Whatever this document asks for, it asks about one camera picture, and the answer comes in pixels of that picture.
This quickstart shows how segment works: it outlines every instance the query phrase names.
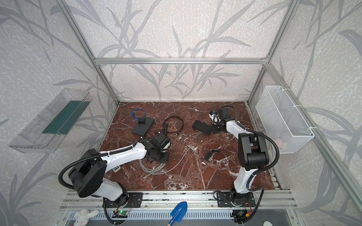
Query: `white plush toy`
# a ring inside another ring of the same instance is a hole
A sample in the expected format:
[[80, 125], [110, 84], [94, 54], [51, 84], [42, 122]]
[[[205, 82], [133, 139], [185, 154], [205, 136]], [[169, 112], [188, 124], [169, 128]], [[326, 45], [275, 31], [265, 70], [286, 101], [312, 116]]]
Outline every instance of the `white plush toy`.
[[88, 210], [83, 209], [80, 212], [74, 214], [75, 217], [74, 226], [85, 226], [86, 224], [88, 224], [89, 218], [95, 217], [98, 214], [99, 210], [94, 210], [92, 212], [89, 212]]

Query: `wallpaper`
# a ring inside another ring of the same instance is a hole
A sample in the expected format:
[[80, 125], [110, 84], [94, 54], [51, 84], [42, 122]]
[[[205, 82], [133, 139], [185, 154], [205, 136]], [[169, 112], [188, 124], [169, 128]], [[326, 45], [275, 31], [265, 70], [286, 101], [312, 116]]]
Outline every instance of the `wallpaper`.
[[362, 1], [301, 5], [295, 18], [272, 63], [362, 185]]
[[259, 64], [110, 64], [103, 67], [119, 99], [125, 101], [247, 100], [260, 70]]
[[[255, 106], [267, 85], [277, 85], [268, 72], [249, 103], [256, 123], [264, 133], [266, 132]], [[268, 151], [271, 159], [274, 159], [275, 151], [270, 143]], [[292, 191], [307, 226], [362, 225], [360, 212], [313, 140], [295, 153], [280, 155], [274, 168], [282, 188]]]
[[[0, 2], [0, 224], [51, 225], [67, 193], [57, 174], [97, 148], [116, 110], [55, 2]], [[20, 153], [10, 141], [63, 89], [91, 103], [52, 154]]]
[[[300, 4], [271, 60], [360, 184], [361, 22], [361, 0]], [[261, 86], [274, 84], [267, 75]], [[362, 225], [360, 212], [313, 141], [281, 155], [276, 171], [306, 225]]]
[[66, 0], [96, 57], [265, 57], [289, 0]]

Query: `green sheet in bin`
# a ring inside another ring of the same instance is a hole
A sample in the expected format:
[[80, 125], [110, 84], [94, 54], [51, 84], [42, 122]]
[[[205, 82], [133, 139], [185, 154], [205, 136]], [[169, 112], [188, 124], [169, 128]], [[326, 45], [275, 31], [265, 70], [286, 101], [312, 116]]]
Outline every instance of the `green sheet in bin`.
[[89, 103], [89, 101], [70, 101], [42, 133], [68, 134]]

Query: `red marble tabletop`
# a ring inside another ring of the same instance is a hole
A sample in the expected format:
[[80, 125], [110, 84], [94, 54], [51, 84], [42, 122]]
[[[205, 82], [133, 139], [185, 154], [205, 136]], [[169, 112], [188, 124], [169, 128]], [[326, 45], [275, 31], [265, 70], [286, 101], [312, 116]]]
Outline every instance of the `red marble tabletop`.
[[[154, 135], [162, 128], [163, 121], [171, 116], [178, 115], [184, 122], [180, 134], [169, 133], [172, 145], [168, 149], [170, 155], [163, 171], [173, 168], [187, 151], [181, 163], [172, 171], [162, 175], [150, 175], [144, 172], [138, 160], [123, 164], [118, 172], [109, 171], [105, 177], [121, 183], [127, 190], [227, 190], [236, 179], [240, 164], [237, 158], [237, 139], [233, 135], [221, 132], [210, 135], [203, 134], [192, 128], [195, 120], [212, 124], [209, 112], [218, 110], [223, 105], [232, 105], [237, 109], [237, 117], [241, 123], [253, 128], [244, 102], [122, 102], [113, 119], [110, 129], [102, 144], [101, 151], [133, 144], [139, 136], [131, 133], [137, 121], [130, 115], [133, 109], [142, 108], [146, 116], [155, 119], [148, 136]], [[143, 111], [135, 111], [135, 117], [143, 116]], [[170, 119], [169, 131], [176, 131], [181, 126], [178, 119]], [[215, 153], [206, 162], [204, 156], [211, 149], [222, 151]], [[159, 163], [142, 160], [143, 164], [151, 169]], [[252, 188], [264, 184], [265, 189], [274, 189], [269, 172], [258, 174]]]

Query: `mesh basket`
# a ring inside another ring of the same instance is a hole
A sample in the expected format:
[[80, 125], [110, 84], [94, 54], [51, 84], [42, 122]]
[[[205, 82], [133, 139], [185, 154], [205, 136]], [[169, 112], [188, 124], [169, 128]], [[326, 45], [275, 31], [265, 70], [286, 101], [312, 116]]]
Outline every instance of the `mesh basket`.
[[266, 86], [256, 104], [267, 135], [280, 153], [294, 153], [314, 137], [307, 122], [281, 86]]

